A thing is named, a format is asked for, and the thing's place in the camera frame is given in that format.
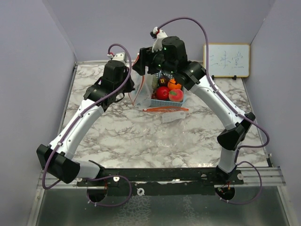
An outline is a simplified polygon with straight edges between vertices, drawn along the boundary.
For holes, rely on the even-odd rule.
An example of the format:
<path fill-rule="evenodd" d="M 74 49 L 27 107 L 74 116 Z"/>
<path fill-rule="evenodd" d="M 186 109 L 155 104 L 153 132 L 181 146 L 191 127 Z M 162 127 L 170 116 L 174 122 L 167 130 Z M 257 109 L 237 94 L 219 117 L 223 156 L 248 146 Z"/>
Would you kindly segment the clear zip bag orange zipper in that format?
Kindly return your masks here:
<path fill-rule="evenodd" d="M 139 53 L 137 54 L 137 58 L 132 65 L 131 72 L 131 79 L 134 82 L 134 91 L 128 93 L 128 97 L 133 107 L 144 109 L 151 105 L 151 96 L 154 91 L 154 88 L 152 87 L 154 75 L 145 74 L 141 76 L 134 71 L 134 64 L 138 59 Z"/>

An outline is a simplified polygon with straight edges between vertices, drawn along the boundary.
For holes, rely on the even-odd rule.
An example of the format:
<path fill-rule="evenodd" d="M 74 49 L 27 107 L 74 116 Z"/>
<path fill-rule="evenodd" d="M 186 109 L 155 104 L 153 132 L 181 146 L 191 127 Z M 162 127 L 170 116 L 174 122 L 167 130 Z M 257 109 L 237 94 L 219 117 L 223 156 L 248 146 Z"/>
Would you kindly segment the bright red apple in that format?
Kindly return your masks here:
<path fill-rule="evenodd" d="M 168 100 L 169 99 L 169 91 L 170 89 L 168 87 L 165 87 L 165 86 L 161 86 L 159 88 L 156 89 L 156 98 L 158 100 Z"/>

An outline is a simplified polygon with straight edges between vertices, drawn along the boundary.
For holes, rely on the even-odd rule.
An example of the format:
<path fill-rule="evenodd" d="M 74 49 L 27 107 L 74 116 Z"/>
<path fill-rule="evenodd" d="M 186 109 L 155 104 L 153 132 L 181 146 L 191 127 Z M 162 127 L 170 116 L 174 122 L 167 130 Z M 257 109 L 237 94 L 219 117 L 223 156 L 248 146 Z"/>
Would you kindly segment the orange fruit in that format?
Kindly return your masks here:
<path fill-rule="evenodd" d="M 167 87 L 170 89 L 170 90 L 173 90 L 173 89 L 182 89 L 182 85 L 177 83 L 175 81 L 175 79 L 170 79 L 168 81 L 168 84 L 167 84 Z"/>

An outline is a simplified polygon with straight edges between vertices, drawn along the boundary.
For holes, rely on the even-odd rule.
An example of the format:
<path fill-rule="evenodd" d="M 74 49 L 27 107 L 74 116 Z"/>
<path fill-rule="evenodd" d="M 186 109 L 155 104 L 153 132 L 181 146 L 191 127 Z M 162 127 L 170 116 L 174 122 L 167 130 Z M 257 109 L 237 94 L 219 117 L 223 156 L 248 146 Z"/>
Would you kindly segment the pink peach with leaf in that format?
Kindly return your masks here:
<path fill-rule="evenodd" d="M 182 102 L 184 99 L 184 93 L 181 89 L 173 89 L 169 91 L 168 98 L 172 102 Z"/>

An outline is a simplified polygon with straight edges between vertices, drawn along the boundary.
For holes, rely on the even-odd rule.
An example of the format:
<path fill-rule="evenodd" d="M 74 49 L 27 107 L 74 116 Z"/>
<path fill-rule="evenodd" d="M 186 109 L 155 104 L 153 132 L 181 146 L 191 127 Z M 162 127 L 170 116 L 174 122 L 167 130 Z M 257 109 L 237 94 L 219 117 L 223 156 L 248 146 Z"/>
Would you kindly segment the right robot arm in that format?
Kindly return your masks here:
<path fill-rule="evenodd" d="M 133 69 L 139 75 L 158 72 L 172 75 L 177 83 L 198 96 L 216 114 L 224 126 L 217 137 L 222 149 L 216 179 L 221 184 L 231 181 L 238 145 L 244 140 L 255 115 L 235 106 L 206 75 L 201 63 L 187 59 L 185 44 L 177 36 L 164 38 L 157 51 L 152 47 L 141 48 Z"/>

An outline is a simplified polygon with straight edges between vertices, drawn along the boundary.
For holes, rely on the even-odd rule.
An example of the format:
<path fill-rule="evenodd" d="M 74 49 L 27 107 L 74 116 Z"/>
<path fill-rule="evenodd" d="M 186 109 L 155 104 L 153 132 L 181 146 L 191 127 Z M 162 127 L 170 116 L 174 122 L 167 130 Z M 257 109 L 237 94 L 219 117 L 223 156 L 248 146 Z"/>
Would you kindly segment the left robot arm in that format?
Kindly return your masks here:
<path fill-rule="evenodd" d="M 48 145 L 38 147 L 43 179 L 49 173 L 66 184 L 76 178 L 87 178 L 94 186 L 103 182 L 100 165 L 93 161 L 75 161 L 73 157 L 94 122 L 117 101 L 117 95 L 134 89 L 130 72 L 125 60 L 110 60 L 104 66 L 102 77 L 87 88 L 78 110 L 65 128 Z"/>

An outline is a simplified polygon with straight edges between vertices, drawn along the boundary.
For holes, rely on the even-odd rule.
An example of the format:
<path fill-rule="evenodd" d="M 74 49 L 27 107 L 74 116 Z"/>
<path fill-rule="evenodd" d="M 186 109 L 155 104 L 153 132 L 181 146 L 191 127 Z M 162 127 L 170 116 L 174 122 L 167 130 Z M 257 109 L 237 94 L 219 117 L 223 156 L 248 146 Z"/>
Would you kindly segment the green netted melon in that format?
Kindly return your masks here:
<path fill-rule="evenodd" d="M 157 79 L 157 76 L 155 74 L 153 74 L 151 76 L 151 87 L 153 90 L 156 90 L 157 87 L 158 87 L 158 79 Z"/>

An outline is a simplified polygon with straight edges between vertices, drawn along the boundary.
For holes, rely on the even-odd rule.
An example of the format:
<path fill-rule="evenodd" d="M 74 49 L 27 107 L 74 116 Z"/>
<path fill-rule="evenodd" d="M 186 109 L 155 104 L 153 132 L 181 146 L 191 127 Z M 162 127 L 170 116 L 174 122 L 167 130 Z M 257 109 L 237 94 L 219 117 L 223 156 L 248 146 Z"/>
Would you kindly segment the dark red apple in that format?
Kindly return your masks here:
<path fill-rule="evenodd" d="M 168 78 L 168 77 L 161 76 L 161 77 L 158 79 L 158 85 L 159 85 L 160 87 L 162 87 L 162 86 L 167 87 L 167 86 L 168 86 L 168 83 L 169 83 L 169 78 Z"/>

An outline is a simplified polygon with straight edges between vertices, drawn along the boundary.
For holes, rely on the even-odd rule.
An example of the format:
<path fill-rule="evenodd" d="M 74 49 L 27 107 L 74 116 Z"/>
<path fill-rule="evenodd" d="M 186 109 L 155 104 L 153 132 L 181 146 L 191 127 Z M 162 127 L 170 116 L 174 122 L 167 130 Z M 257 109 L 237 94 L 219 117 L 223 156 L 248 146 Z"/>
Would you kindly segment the light blue plastic basket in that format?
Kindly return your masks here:
<path fill-rule="evenodd" d="M 174 79 L 172 75 L 170 74 L 167 74 L 167 73 L 162 73 L 162 72 L 159 72 L 159 73 L 156 73 L 155 74 L 157 76 L 157 79 L 159 79 L 161 76 L 164 76 L 164 77 L 168 77 L 169 79 Z M 185 102 L 186 100 L 186 93 L 182 87 L 181 89 L 184 93 L 184 99 L 182 102 L 172 102 L 170 101 L 169 99 L 168 100 L 158 100 L 158 99 L 151 99 L 151 106 L 153 107 L 161 107 L 161 106 L 176 106 L 176 107 L 181 107 L 183 105 L 183 103 Z"/>

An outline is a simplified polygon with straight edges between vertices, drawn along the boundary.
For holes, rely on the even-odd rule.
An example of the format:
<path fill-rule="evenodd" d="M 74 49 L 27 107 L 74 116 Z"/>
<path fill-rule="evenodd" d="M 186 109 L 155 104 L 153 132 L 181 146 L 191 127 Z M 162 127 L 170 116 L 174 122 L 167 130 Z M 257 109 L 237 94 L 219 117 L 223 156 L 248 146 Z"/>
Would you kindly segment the small whiteboard with stand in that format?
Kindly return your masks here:
<path fill-rule="evenodd" d="M 209 75 L 214 78 L 246 78 L 250 74 L 250 45 L 210 43 Z"/>

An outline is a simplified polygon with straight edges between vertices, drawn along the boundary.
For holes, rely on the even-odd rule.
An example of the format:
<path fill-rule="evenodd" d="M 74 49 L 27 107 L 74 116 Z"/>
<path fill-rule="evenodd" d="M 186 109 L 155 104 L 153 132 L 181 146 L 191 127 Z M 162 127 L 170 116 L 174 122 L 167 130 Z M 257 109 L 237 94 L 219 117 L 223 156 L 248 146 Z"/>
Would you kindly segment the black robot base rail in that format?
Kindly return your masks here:
<path fill-rule="evenodd" d="M 206 168 L 102 168 L 98 180 L 83 179 L 78 187 L 111 196 L 214 195 L 215 186 L 243 184 L 238 169 L 224 175 L 216 167 Z"/>

